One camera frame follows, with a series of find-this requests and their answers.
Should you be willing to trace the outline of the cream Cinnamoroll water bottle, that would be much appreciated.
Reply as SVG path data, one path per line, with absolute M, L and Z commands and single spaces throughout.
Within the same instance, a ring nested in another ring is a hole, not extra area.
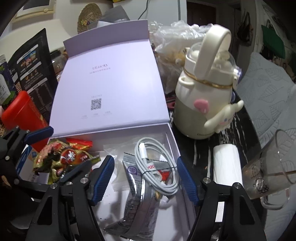
M 174 124 L 189 138 L 206 139 L 230 126 L 244 102 L 232 103 L 241 69 L 229 52 L 231 32 L 213 25 L 187 49 L 176 86 Z

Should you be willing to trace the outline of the white tissue roll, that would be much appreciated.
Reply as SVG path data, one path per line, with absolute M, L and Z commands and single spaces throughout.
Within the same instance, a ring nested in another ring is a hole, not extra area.
M 238 149 L 233 144 L 222 144 L 213 149 L 213 180 L 217 184 L 232 186 L 238 182 L 241 185 L 242 172 Z

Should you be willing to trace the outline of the green tote bag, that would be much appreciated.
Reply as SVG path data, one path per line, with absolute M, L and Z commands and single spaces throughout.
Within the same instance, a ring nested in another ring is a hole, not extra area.
M 263 48 L 267 49 L 274 56 L 285 59 L 285 45 L 283 40 L 276 34 L 275 30 L 264 25 L 261 28 L 263 32 Z

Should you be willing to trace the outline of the red plastic container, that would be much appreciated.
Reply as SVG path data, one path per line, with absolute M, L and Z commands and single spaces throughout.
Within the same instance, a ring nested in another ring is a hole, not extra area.
M 33 132 L 48 126 L 31 97 L 24 90 L 4 110 L 1 121 L 8 130 L 19 126 L 22 130 Z

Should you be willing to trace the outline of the clear plastic bag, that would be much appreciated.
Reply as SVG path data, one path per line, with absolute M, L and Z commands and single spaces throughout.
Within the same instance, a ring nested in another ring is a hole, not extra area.
M 185 64 L 186 48 L 201 43 L 212 26 L 212 24 L 188 25 L 182 20 L 173 22 L 169 26 L 156 21 L 148 24 L 149 40 L 165 94 L 175 91 Z

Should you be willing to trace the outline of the blue white carton box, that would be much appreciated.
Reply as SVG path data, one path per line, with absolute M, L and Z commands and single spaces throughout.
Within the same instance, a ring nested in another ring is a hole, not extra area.
M 22 180 L 47 184 L 49 177 L 48 173 L 35 174 L 33 171 L 34 160 L 37 155 L 38 152 L 32 146 L 26 145 L 21 154 L 21 158 L 16 165 L 16 172 Z

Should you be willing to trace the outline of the lavender gift box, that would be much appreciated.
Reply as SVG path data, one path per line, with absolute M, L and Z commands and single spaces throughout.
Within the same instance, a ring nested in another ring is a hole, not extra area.
M 146 20 L 88 30 L 64 41 L 69 56 L 50 117 L 54 138 L 92 141 L 91 152 L 153 137 L 180 156 Z

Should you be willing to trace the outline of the silver foil sachet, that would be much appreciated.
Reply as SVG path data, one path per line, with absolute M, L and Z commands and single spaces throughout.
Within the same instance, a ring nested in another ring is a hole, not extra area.
M 124 215 L 104 231 L 128 240 L 153 240 L 161 195 L 144 179 L 134 155 L 124 153 L 122 163 L 130 187 Z

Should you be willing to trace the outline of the leaf-pattern grey cushion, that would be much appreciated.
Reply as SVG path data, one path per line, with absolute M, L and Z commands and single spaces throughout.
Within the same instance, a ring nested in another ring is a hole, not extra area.
M 286 109 L 292 79 L 280 66 L 253 52 L 245 75 L 238 84 L 237 93 L 253 123 L 261 147 L 284 129 L 280 115 Z

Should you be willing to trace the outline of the woven straw fan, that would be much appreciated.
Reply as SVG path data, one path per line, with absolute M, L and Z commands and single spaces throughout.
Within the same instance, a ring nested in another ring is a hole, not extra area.
M 88 3 L 80 12 L 77 21 L 77 33 L 88 30 L 88 26 L 102 17 L 102 12 L 96 3 Z

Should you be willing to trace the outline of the framed picture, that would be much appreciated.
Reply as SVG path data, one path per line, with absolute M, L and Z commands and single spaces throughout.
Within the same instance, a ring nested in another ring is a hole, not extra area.
M 20 10 L 15 14 L 11 20 L 13 23 L 33 18 L 36 16 L 50 15 L 55 13 L 55 0 L 36 0 L 28 1 Z

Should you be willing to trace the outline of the black snack bag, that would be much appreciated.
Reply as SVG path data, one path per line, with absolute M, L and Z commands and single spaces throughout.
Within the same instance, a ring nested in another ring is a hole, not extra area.
M 50 121 L 58 81 L 46 29 L 40 30 L 15 51 L 8 67 L 17 91 L 26 91 L 43 118 Z

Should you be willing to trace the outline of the clear glass mug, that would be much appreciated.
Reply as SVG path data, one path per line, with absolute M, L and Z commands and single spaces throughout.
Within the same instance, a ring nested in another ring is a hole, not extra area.
M 277 130 L 264 148 L 242 168 L 243 187 L 250 199 L 260 199 L 268 210 L 282 209 L 290 199 L 295 185 L 295 140 L 284 130 Z M 282 190 L 286 200 L 281 204 L 268 202 L 268 196 Z

